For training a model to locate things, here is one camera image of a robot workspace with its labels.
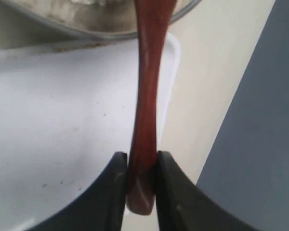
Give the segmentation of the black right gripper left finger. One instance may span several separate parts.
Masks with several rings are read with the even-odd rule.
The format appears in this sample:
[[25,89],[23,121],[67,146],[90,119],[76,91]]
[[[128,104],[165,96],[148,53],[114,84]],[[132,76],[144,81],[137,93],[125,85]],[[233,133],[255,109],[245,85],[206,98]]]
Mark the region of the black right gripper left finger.
[[75,201],[32,231],[119,231],[125,210],[127,154],[114,153],[101,175]]

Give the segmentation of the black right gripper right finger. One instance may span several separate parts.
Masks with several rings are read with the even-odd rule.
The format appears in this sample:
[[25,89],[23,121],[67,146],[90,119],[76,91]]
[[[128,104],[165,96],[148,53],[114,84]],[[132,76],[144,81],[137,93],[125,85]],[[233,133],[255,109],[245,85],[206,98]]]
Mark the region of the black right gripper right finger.
[[161,231],[252,231],[223,210],[181,170],[169,152],[158,153],[156,205]]

